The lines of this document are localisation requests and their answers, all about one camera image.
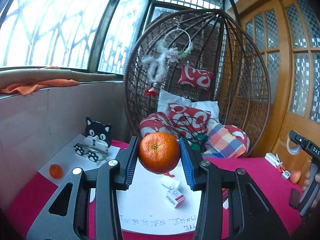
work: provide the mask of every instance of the white pillow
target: white pillow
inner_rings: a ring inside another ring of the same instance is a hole
[[[192,103],[190,99],[176,96],[161,89],[159,93],[157,112],[164,112],[164,114],[168,116],[169,103],[177,103],[182,106],[189,106],[200,110],[210,111],[210,118],[214,118],[217,120],[217,122],[219,122],[219,107],[217,101],[198,101]],[[213,122],[214,121],[212,119],[209,119],[207,122],[208,129],[212,127]]]
[[[158,99],[158,108],[157,112],[164,112],[166,116],[168,116],[168,104],[169,103],[177,103],[182,106],[192,107],[192,102],[190,99],[186,99],[183,97],[176,96],[171,94],[163,89],[160,90],[159,99]]]

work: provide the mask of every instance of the apple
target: apple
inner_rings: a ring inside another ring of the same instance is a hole
[[[297,184],[301,178],[301,171],[293,171],[290,175],[290,181],[292,184]]]

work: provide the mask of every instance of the red and white pillow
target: red and white pillow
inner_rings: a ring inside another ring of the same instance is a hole
[[[223,127],[226,128],[233,137],[237,138],[246,147],[247,153],[250,146],[250,139],[247,134],[234,125],[224,125]]]
[[[168,119],[182,136],[192,138],[192,134],[205,133],[211,113],[177,103],[168,104]]]
[[[195,69],[187,65],[182,65],[181,76],[178,80],[180,85],[191,85],[196,88],[203,88],[207,91],[210,89],[210,84],[213,79],[213,73],[204,69]]]
[[[148,115],[140,122],[139,125],[142,138],[154,132],[165,132],[172,135],[172,130],[168,123],[168,118],[164,113]]]

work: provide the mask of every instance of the wooden door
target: wooden door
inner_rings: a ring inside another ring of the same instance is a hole
[[[306,0],[281,2],[290,34],[292,71],[289,103],[272,152],[289,171],[302,171],[302,185],[311,158],[304,151],[289,155],[286,141],[288,132],[296,130],[320,145],[320,24]]]
[[[310,157],[286,149],[290,130],[320,145],[320,24],[306,0],[271,0],[242,18],[269,71],[271,111],[253,157],[278,154],[304,181]]]
[[[243,17],[242,28],[257,45],[265,61],[271,88],[269,121],[252,157],[271,152],[280,132],[290,92],[289,32],[280,0],[271,0]]]

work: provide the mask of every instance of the cat figurine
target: cat figurine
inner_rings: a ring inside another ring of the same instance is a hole
[[[84,144],[106,152],[111,145],[111,124],[104,125],[100,122],[92,121],[90,117],[86,118],[86,123]]]

